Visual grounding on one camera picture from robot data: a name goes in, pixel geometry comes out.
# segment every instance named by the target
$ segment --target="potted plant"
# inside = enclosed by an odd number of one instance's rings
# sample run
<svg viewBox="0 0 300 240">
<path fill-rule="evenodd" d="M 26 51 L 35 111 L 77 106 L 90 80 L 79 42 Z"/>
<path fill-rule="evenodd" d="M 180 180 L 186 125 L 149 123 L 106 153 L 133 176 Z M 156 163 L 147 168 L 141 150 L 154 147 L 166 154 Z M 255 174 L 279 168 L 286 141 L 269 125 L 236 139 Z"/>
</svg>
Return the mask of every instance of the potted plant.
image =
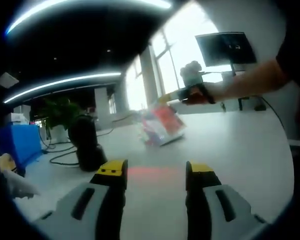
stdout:
<svg viewBox="0 0 300 240">
<path fill-rule="evenodd" d="M 40 116 L 45 118 L 45 126 L 50 130 L 52 139 L 57 143 L 68 142 L 68 128 L 73 119 L 80 114 L 80 107 L 70 102 L 67 97 L 58 98 L 56 101 L 44 99 L 45 107 L 40 111 Z"/>
</svg>

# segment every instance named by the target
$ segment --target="green plant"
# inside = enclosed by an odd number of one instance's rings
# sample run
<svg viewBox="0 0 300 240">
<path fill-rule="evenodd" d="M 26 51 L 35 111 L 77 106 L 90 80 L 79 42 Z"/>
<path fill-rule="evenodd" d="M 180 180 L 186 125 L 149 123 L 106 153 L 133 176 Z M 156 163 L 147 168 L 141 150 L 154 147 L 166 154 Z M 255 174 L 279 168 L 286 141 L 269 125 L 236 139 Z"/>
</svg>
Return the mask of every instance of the green plant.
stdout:
<svg viewBox="0 0 300 240">
<path fill-rule="evenodd" d="M 67 130 L 73 119 L 80 114 L 80 107 L 70 102 L 67 97 L 60 97 L 56 101 L 44 99 L 45 106 L 41 109 L 39 116 L 45 119 L 45 125 L 52 129 L 62 125 Z"/>
</svg>

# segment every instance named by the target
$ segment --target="window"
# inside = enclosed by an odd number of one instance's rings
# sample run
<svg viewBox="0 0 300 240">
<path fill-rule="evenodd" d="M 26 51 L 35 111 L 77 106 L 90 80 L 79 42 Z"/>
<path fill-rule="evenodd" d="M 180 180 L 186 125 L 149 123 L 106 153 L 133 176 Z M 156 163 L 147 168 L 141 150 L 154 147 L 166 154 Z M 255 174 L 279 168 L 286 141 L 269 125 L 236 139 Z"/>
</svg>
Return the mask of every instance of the window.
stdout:
<svg viewBox="0 0 300 240">
<path fill-rule="evenodd" d="M 42 120 L 34 121 L 35 125 L 37 125 L 39 128 L 42 128 Z"/>
<path fill-rule="evenodd" d="M 117 112 L 114 94 L 112 94 L 109 99 L 109 109 L 110 109 L 110 114 L 115 114 Z"/>
<path fill-rule="evenodd" d="M 164 93 L 184 88 L 180 70 L 192 61 L 198 61 L 206 72 L 217 72 L 204 75 L 202 80 L 205 82 L 220 82 L 223 80 L 221 72 L 231 71 L 229 65 L 205 67 L 196 36 L 217 32 L 202 7 L 191 1 L 154 35 L 151 42 Z"/>
<path fill-rule="evenodd" d="M 148 108 L 140 57 L 137 56 L 126 72 L 126 96 L 130 110 Z"/>
</svg>

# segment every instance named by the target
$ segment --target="white object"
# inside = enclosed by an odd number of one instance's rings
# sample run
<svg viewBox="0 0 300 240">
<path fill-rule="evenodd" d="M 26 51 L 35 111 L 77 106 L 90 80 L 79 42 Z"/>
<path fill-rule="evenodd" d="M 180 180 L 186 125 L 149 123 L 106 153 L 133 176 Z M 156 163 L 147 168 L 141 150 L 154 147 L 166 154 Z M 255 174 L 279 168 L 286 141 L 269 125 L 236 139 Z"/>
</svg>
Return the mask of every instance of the white object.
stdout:
<svg viewBox="0 0 300 240">
<path fill-rule="evenodd" d="M 38 218 L 46 215 L 50 211 L 55 211 L 56 203 L 44 195 L 34 195 L 32 198 L 15 198 L 13 199 L 22 215 L 29 221 L 33 222 Z"/>
<path fill-rule="evenodd" d="M 121 73 L 120 72 L 109 72 L 109 73 L 99 73 L 99 74 L 92 74 L 92 75 L 85 75 L 85 76 L 77 76 L 77 77 L 72 77 L 72 78 L 67 78 L 64 80 L 60 80 L 60 81 L 54 81 L 54 82 L 50 82 L 44 85 L 40 85 L 40 86 L 36 86 L 34 88 L 31 88 L 29 90 L 23 91 L 17 95 L 14 95 L 10 98 L 8 98 L 7 100 L 4 101 L 4 103 L 8 103 L 22 95 L 31 93 L 33 91 L 39 90 L 39 89 L 43 89 L 46 87 L 50 87 L 53 85 L 57 85 L 57 84 L 63 84 L 63 83 L 67 83 L 67 82 L 73 82 L 73 81 L 78 81 L 78 80 L 83 80 L 83 79 L 94 79 L 94 78 L 106 78 L 106 77 L 115 77 L 115 76 L 120 76 Z"/>
<path fill-rule="evenodd" d="M 12 112 L 5 116 L 4 123 L 12 125 L 28 125 L 29 121 L 25 118 L 23 113 Z"/>
<path fill-rule="evenodd" d="M 28 105 L 20 105 L 13 109 L 14 113 L 23 114 L 25 119 L 27 119 L 28 121 L 30 120 L 30 111 L 31 111 L 31 106 Z"/>
<path fill-rule="evenodd" d="M 13 85 L 19 83 L 17 79 L 11 76 L 9 73 L 5 72 L 0 77 L 0 86 L 8 89 L 11 88 Z"/>
<path fill-rule="evenodd" d="M 58 125 L 50 130 L 51 139 L 54 139 L 56 143 L 69 142 L 68 130 L 65 130 L 63 125 Z"/>
<path fill-rule="evenodd" d="M 276 115 L 268 109 L 180 118 L 187 125 L 184 138 L 162 147 L 144 145 L 136 125 L 118 127 L 98 138 L 109 160 L 128 159 L 121 239 L 187 239 L 187 161 L 208 164 L 223 184 L 251 204 L 253 213 L 273 223 L 291 200 L 294 188 L 292 155 Z M 31 182 L 54 192 L 49 193 L 51 199 L 59 189 L 73 189 L 94 174 L 51 166 L 48 160 L 54 156 L 57 153 L 43 155 L 26 169 Z M 75 161 L 76 155 L 60 159 L 70 160 Z"/>
<path fill-rule="evenodd" d="M 181 126 L 180 129 L 177 132 L 175 132 L 173 134 L 169 134 L 167 132 L 167 129 L 165 128 L 165 126 L 158 119 L 147 120 L 146 124 L 150 127 L 150 129 L 148 129 L 148 131 L 154 131 L 155 134 L 160 139 L 159 142 L 154 142 L 153 143 L 154 145 L 159 145 L 159 146 L 165 145 L 165 144 L 167 144 L 167 143 L 169 143 L 173 140 L 176 140 L 176 139 L 182 137 L 184 135 L 184 132 L 185 132 L 184 131 L 184 126 Z"/>
</svg>

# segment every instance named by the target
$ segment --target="white pillar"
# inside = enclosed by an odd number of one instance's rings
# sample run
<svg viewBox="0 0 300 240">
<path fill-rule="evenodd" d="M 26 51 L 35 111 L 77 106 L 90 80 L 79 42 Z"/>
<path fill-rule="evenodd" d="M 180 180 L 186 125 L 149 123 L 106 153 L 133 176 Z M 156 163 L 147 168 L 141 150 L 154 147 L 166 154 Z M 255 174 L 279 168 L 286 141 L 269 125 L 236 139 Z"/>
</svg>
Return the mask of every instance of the white pillar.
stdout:
<svg viewBox="0 0 300 240">
<path fill-rule="evenodd" d="M 151 49 L 148 46 L 140 55 L 143 84 L 148 106 L 153 104 L 158 96 L 161 96 L 158 70 L 152 57 Z"/>
<path fill-rule="evenodd" d="M 100 130 L 111 128 L 112 121 L 107 89 L 105 87 L 94 89 L 94 100 L 95 111 L 98 117 L 97 128 L 100 128 Z"/>
</svg>

